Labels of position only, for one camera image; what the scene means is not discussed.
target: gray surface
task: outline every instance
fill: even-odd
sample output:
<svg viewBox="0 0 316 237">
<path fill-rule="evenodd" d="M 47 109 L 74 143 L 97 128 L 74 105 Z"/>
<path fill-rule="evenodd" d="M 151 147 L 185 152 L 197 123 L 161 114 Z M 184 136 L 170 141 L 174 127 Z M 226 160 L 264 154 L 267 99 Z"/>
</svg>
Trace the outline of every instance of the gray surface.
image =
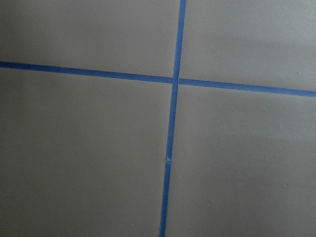
<svg viewBox="0 0 316 237">
<path fill-rule="evenodd" d="M 316 236 L 316 98 L 178 95 L 166 236 Z"/>
<path fill-rule="evenodd" d="M 172 76 L 178 0 L 0 2 L 0 60 Z"/>
<path fill-rule="evenodd" d="M 316 90 L 316 2 L 187 1 L 182 78 Z"/>
<path fill-rule="evenodd" d="M 170 93 L 0 69 L 0 236 L 158 236 Z"/>
</svg>

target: blue grout line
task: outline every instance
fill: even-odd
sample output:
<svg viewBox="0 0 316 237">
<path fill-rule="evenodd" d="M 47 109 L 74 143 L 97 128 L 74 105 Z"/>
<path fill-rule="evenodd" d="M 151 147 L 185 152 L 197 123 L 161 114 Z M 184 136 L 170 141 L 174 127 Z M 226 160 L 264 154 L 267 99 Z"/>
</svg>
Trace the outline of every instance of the blue grout line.
<svg viewBox="0 0 316 237">
<path fill-rule="evenodd" d="M 173 83 L 172 83 L 171 102 L 170 102 L 168 139 L 167 139 L 167 148 L 166 148 L 166 163 L 165 163 L 165 168 L 164 168 L 164 182 L 163 182 L 162 207 L 161 207 L 161 219 L 160 219 L 160 235 L 159 235 L 160 237 L 165 237 L 166 223 L 167 223 L 169 184 L 170 184 L 170 173 L 171 173 L 171 157 L 172 157 L 172 148 L 173 148 L 174 126 L 175 126 L 175 119 L 176 119 L 178 79 L 179 79 L 180 64 L 181 64 L 181 51 L 182 51 L 182 41 L 183 41 L 185 10 L 186 10 L 186 0 L 180 0 L 178 32 L 177 32 L 176 50 L 175 50 L 175 56 L 174 56 Z"/>
<path fill-rule="evenodd" d="M 25 64 L 25 63 L 0 62 L 0 68 L 12 68 L 12 69 L 50 72 L 50 73 L 75 74 L 75 75 L 85 75 L 85 76 L 103 77 L 103 78 L 117 78 L 117 79 L 128 79 L 128 80 L 173 83 L 173 78 L 167 78 L 167 77 L 148 76 L 148 75 L 139 75 L 139 74 L 130 74 L 130 73 L 115 73 L 115 72 L 78 69 L 78 68 L 64 68 L 64 67 Z"/>
<path fill-rule="evenodd" d="M 260 85 L 246 85 L 246 84 L 235 84 L 235 83 L 192 80 L 192 79 L 179 79 L 178 81 L 180 85 L 193 85 L 193 86 L 213 87 L 213 88 L 232 89 L 232 90 L 245 90 L 245 91 L 266 92 L 266 93 L 274 93 L 274 94 L 316 97 L 316 91 L 309 91 L 309 90 L 286 89 L 286 88 L 268 87 L 268 86 L 260 86 Z"/>
</svg>

